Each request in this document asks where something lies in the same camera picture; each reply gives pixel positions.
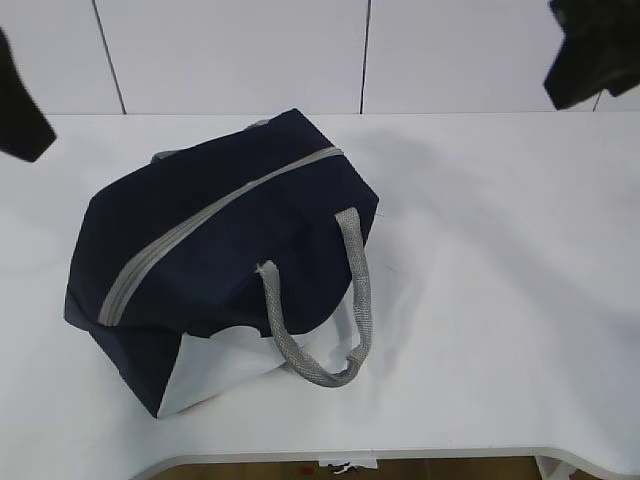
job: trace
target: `wooden floor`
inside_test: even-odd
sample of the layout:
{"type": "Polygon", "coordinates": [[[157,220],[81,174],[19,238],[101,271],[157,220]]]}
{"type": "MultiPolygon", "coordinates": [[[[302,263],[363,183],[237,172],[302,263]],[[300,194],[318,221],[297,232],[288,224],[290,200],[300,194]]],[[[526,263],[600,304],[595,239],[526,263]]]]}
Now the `wooden floor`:
{"type": "MultiPolygon", "coordinates": [[[[336,477],[315,462],[183,465],[153,480],[540,480],[532,457],[381,460],[377,470],[336,477]]],[[[572,480],[595,480],[583,472],[572,480]]]]}

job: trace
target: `navy blue bag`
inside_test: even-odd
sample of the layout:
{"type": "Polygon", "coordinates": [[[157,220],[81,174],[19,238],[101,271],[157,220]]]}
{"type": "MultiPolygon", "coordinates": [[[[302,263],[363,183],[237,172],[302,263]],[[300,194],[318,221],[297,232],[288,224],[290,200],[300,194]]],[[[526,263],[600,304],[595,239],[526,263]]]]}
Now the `navy blue bag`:
{"type": "Polygon", "coordinates": [[[287,362],[351,381],[371,345],[364,243],[378,198],[299,111],[171,153],[96,194],[65,319],[153,416],[287,362]],[[301,347],[354,281],[360,345],[339,373],[301,347]]]}

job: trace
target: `bag handle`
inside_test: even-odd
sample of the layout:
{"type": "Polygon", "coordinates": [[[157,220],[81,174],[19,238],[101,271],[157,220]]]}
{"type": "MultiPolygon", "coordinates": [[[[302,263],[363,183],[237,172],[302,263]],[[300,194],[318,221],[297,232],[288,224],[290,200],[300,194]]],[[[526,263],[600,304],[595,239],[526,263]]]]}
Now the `bag handle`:
{"type": "Polygon", "coordinates": [[[322,387],[342,387],[358,374],[371,348],[373,326],[371,322],[371,284],[364,255],[364,242],[360,231],[360,216],[355,208],[335,215],[347,251],[353,278],[353,313],[360,334],[360,344],[347,355],[347,368],[338,373],[327,372],[306,353],[287,332],[280,303],[280,272],[275,263],[267,260],[258,267],[267,302],[267,315],[271,334],[287,363],[303,378],[322,387]]]}

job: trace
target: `white wall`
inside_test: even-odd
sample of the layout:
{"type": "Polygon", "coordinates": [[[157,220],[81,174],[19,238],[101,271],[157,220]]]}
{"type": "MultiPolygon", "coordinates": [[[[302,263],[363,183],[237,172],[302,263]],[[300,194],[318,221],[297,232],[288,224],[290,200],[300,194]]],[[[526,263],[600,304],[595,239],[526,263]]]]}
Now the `white wall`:
{"type": "Polygon", "coordinates": [[[121,113],[90,0],[2,0],[0,26],[47,113],[121,113]]]}
{"type": "Polygon", "coordinates": [[[366,0],[99,0],[130,113],[357,113],[366,0]]]}
{"type": "Polygon", "coordinates": [[[546,0],[373,0],[365,112],[553,111],[562,38],[546,0]]]}
{"type": "Polygon", "coordinates": [[[640,110],[640,86],[629,90],[619,97],[612,97],[609,92],[602,92],[597,112],[626,112],[640,110]]]}
{"type": "MultiPolygon", "coordinates": [[[[360,109],[367,0],[96,1],[128,113],[360,109]]],[[[547,0],[371,5],[364,113],[553,111],[547,0]]],[[[3,0],[0,25],[46,113],[121,112],[91,0],[3,0]]],[[[640,110],[640,87],[597,110],[640,110]]]]}

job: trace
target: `gray zipper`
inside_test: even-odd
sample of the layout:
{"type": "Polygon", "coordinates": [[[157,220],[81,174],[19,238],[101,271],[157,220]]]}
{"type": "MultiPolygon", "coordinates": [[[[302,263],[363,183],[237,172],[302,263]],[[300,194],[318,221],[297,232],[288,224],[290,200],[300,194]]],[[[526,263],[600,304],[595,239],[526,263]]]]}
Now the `gray zipper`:
{"type": "Polygon", "coordinates": [[[216,200],[214,203],[203,208],[184,222],[173,227],[161,237],[155,239],[131,258],[120,271],[118,277],[113,282],[113,285],[111,285],[109,293],[107,293],[107,296],[102,302],[102,308],[100,309],[100,315],[98,316],[98,323],[107,327],[117,326],[118,323],[120,323],[120,318],[122,317],[127,303],[129,303],[129,300],[135,293],[136,289],[154,265],[180,242],[193,233],[193,231],[200,225],[209,220],[235,199],[279,175],[315,163],[319,160],[342,154],[342,150],[336,147],[328,147],[318,150],[317,152],[275,170],[262,178],[247,183],[238,190],[216,200]]]}

